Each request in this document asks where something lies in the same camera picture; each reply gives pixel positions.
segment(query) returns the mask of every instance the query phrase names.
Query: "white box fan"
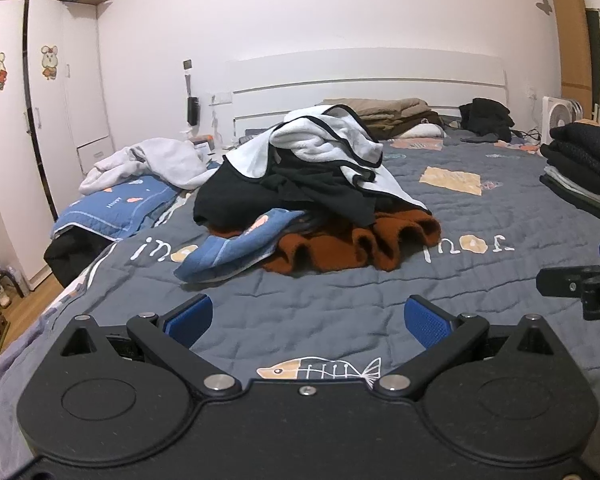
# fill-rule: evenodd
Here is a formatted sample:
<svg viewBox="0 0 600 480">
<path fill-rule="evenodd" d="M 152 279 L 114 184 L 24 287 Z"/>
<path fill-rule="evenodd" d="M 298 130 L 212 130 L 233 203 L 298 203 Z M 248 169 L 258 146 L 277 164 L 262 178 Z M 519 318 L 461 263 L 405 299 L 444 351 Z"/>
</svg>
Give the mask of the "white box fan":
<svg viewBox="0 0 600 480">
<path fill-rule="evenodd" d="M 549 131 L 557 126 L 573 123 L 582 118 L 582 106 L 575 99 L 542 98 L 542 144 L 549 144 Z"/>
</svg>

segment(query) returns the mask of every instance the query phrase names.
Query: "gray quilt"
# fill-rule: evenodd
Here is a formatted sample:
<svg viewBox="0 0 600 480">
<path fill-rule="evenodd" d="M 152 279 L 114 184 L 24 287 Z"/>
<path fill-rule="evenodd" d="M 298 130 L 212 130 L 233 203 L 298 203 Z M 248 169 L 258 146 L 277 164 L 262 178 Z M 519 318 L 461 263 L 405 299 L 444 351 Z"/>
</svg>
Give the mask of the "gray quilt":
<svg viewBox="0 0 600 480">
<path fill-rule="evenodd" d="M 515 324 L 529 312 L 546 316 L 600 400 L 600 321 L 585 322 L 578 301 L 541 298 L 534 281 L 542 266 L 600 263 L 600 220 L 538 182 L 542 157 L 450 144 L 442 151 L 386 145 L 385 166 L 427 204 L 447 238 L 392 272 L 367 267 L 282 276 L 254 268 L 213 286 L 182 285 L 171 254 L 207 236 L 192 222 L 193 199 L 162 225 L 105 251 L 88 288 L 0 357 L 0 476 L 30 458 L 16 402 L 73 316 L 87 312 L 103 326 L 123 324 L 139 312 L 165 313 L 197 292 L 213 300 L 214 321 L 192 349 L 243 383 L 333 375 L 371 382 L 422 351 L 403 321 L 404 301 L 421 294 L 453 314 L 478 312 L 497 324 Z M 427 166 L 480 175 L 481 195 L 419 182 Z M 476 191 L 475 181 L 462 182 Z M 600 421 L 585 459 L 600 471 Z"/>
</svg>

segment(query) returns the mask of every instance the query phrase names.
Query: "folded white clothing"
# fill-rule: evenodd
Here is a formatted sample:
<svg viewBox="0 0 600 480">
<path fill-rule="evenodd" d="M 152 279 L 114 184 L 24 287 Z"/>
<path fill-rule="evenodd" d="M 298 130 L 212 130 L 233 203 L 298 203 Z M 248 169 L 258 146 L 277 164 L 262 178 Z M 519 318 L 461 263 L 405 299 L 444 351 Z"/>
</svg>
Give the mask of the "folded white clothing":
<svg viewBox="0 0 600 480">
<path fill-rule="evenodd" d="M 154 174 L 182 189 L 196 189 L 215 172 L 206 169 L 192 142 L 155 137 L 96 162 L 79 190 L 88 195 L 142 174 Z"/>
<path fill-rule="evenodd" d="M 402 190 L 382 165 L 382 144 L 373 140 L 362 120 L 345 105 L 318 105 L 290 112 L 282 123 L 225 157 L 244 176 L 261 178 L 267 173 L 270 147 L 291 150 L 305 162 L 340 162 L 342 174 L 352 186 L 391 194 L 427 209 Z"/>
<path fill-rule="evenodd" d="M 600 204 L 600 195 L 596 195 L 595 193 L 584 189 L 582 186 L 579 186 L 573 180 L 570 180 L 563 174 L 561 174 L 560 171 L 558 171 L 553 166 L 547 166 L 546 168 L 544 168 L 544 172 L 569 191 L 585 196 Z"/>
<path fill-rule="evenodd" d="M 413 128 L 410 128 L 404 133 L 393 137 L 394 139 L 420 139 L 427 137 L 429 139 L 443 139 L 445 137 L 445 131 L 440 128 L 437 124 L 433 123 L 420 123 L 416 124 Z"/>
</svg>

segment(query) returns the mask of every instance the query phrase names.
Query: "blue quilted pillowcase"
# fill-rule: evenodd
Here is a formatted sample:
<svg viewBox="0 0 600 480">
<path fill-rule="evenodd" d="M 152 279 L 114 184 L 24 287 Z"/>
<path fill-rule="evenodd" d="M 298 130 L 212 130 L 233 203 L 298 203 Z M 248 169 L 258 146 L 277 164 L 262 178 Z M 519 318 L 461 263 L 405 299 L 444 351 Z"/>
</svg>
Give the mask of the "blue quilted pillowcase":
<svg viewBox="0 0 600 480">
<path fill-rule="evenodd" d="M 154 176 L 140 176 L 87 195 L 62 211 L 51 238 L 78 226 L 109 240 L 129 238 L 153 224 L 180 190 Z"/>
</svg>

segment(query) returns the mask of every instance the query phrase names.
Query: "white headboard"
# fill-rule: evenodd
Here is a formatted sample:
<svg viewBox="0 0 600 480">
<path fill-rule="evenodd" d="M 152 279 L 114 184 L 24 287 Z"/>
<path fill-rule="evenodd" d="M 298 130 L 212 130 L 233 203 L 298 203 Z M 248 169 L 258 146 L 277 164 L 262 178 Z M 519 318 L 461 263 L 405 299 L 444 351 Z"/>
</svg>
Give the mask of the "white headboard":
<svg viewBox="0 0 600 480">
<path fill-rule="evenodd" d="M 419 97 L 442 114 L 486 97 L 507 105 L 500 58 L 421 48 L 342 48 L 232 61 L 235 135 L 325 98 Z"/>
</svg>

